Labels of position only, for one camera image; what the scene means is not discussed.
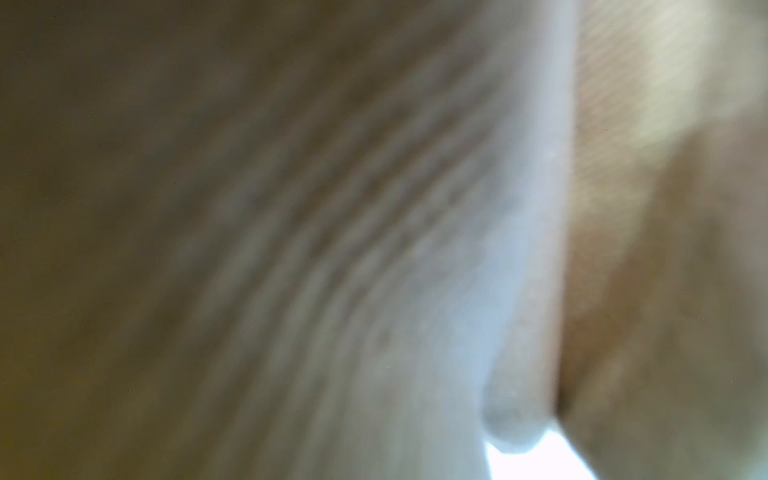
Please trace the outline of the khaki long pants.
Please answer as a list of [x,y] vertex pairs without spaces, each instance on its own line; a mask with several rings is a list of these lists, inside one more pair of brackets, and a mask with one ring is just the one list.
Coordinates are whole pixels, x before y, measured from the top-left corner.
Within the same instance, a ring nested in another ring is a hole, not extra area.
[[763,1],[5,1],[5,479],[767,475]]

